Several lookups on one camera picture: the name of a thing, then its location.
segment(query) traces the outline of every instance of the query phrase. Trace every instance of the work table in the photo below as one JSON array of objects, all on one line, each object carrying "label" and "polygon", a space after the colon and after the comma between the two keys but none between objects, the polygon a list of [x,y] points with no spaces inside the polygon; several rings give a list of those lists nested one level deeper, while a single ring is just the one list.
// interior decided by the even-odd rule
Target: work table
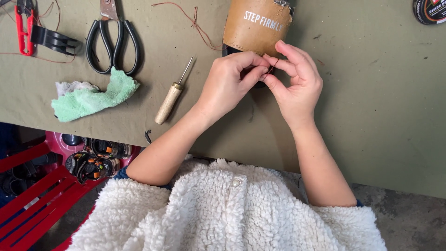
[{"label": "work table", "polygon": [[[39,0],[43,12],[51,0]],[[79,136],[147,146],[175,124],[196,102],[214,59],[181,10],[154,0],[120,1],[143,45],[144,63],[135,76],[135,94],[116,107],[68,123],[54,117],[55,82],[87,81],[102,90],[108,75],[96,73],[85,47],[72,63],[60,64],[21,55],[0,55],[0,121]],[[222,41],[230,0],[176,1],[193,16],[214,45]],[[85,42],[99,0],[59,0],[58,32]],[[410,1],[298,1],[286,42],[315,60],[324,88],[315,119],[324,140],[350,182],[446,198],[446,25],[417,22]],[[14,4],[5,6],[13,14]],[[42,24],[57,25],[57,8]],[[1,52],[18,52],[15,23],[0,10]],[[111,40],[117,26],[109,22]],[[108,64],[102,41],[96,54]],[[35,54],[53,61],[71,57],[38,46]],[[196,62],[171,116],[163,125],[155,115],[188,60]],[[127,46],[124,68],[131,68]],[[286,82],[280,71],[276,75]],[[206,131],[190,153],[298,172],[294,140],[274,96],[253,89],[239,105]]]}]

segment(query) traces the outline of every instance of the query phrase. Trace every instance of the blue sleeve cuff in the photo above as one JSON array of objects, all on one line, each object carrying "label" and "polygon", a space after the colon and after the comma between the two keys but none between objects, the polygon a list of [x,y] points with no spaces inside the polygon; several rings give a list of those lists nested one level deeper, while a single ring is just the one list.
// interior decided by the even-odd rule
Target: blue sleeve cuff
[{"label": "blue sleeve cuff", "polygon": [[[125,166],[121,170],[118,171],[118,173],[113,177],[115,180],[121,180],[121,179],[130,179],[130,177],[127,175],[127,167]],[[172,191],[172,187],[170,185],[164,185],[164,186],[158,186],[159,188],[165,188],[167,190]]]},{"label": "blue sleeve cuff", "polygon": [[360,202],[358,199],[356,199],[356,206],[357,207],[363,207],[364,204],[362,204],[362,202]]}]

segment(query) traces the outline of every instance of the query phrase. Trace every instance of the pearl button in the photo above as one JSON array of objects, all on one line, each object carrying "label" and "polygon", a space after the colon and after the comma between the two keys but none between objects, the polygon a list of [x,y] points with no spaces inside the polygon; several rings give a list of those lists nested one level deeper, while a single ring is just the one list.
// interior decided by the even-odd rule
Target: pearl button
[{"label": "pearl button", "polygon": [[232,186],[235,187],[235,188],[240,186],[241,184],[242,184],[242,181],[239,180],[239,179],[234,179],[233,182],[232,182]]}]

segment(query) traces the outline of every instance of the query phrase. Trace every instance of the person's left hand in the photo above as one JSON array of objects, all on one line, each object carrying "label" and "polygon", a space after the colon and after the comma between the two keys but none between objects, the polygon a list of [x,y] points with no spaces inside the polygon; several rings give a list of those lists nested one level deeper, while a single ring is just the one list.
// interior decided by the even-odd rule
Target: person's left hand
[{"label": "person's left hand", "polygon": [[[216,122],[235,108],[259,81],[260,76],[268,72],[269,66],[265,59],[252,51],[233,53],[216,59],[195,106],[208,116],[212,123]],[[248,70],[247,68],[251,70],[241,77],[240,73]]]}]

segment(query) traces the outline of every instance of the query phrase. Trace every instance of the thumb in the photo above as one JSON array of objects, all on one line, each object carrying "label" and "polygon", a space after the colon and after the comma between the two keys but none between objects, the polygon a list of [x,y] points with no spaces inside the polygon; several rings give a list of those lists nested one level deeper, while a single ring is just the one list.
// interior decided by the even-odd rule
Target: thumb
[{"label": "thumb", "polygon": [[268,86],[276,99],[287,91],[283,83],[274,75],[266,74],[262,82]]},{"label": "thumb", "polygon": [[247,90],[251,89],[260,79],[262,74],[268,72],[268,68],[265,66],[256,66],[254,67],[241,81],[241,84]]}]

